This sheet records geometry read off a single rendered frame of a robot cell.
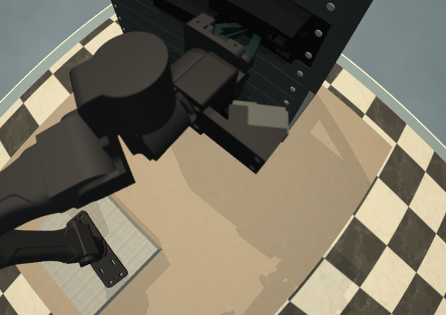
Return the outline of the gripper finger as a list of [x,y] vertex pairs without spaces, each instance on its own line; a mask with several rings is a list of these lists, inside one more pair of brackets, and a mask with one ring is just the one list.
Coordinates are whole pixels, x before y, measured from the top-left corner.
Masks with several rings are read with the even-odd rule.
[[[225,42],[227,41],[227,39],[229,39],[226,37],[226,35],[243,30],[246,30],[246,28],[237,23],[215,24],[215,36],[217,36],[218,38],[222,39]],[[245,55],[247,55],[251,60],[249,69],[252,67],[260,41],[261,37],[259,37],[254,33],[252,39],[249,42],[249,45],[244,46],[244,48],[246,49]]]
[[[242,36],[242,35],[244,35],[244,34],[246,34],[246,33],[249,33],[249,32],[250,32],[250,31],[249,31],[248,29],[246,29],[246,30],[243,30],[243,31],[239,31],[239,32],[236,32],[236,33],[232,33],[232,34],[226,35],[226,37],[235,40],[236,38],[238,38],[238,37],[240,37],[240,36]],[[250,68],[250,69],[248,70],[247,78],[246,78],[245,81],[248,80],[248,78],[249,78],[249,74],[250,74],[250,72],[251,72],[251,69],[252,69],[252,68]]]

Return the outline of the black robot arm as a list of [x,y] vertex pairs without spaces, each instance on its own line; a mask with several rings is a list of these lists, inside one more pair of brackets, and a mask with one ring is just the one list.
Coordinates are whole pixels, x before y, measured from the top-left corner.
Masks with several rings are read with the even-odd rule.
[[[289,113],[232,102],[238,73],[209,51],[173,83],[165,43],[143,31],[111,38],[72,68],[78,111],[37,134],[37,143],[0,171],[0,269],[42,261],[90,264],[107,288],[128,275],[84,210],[64,229],[16,229],[135,184],[118,136],[131,154],[158,161],[191,127],[257,174],[289,135]],[[192,124],[180,103],[184,96],[197,116]],[[220,115],[227,107],[228,120]]]

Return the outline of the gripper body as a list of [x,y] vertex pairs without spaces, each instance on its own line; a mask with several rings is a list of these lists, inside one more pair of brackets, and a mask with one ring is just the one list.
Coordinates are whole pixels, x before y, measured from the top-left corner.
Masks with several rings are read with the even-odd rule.
[[[215,36],[215,19],[201,13],[186,23],[184,44],[185,54],[171,65],[173,83],[202,56],[211,51],[239,71],[233,100],[243,92],[251,60],[245,55],[246,50],[241,44],[231,38],[225,42]],[[197,119],[194,109],[185,97],[180,103],[189,114],[192,124]]]

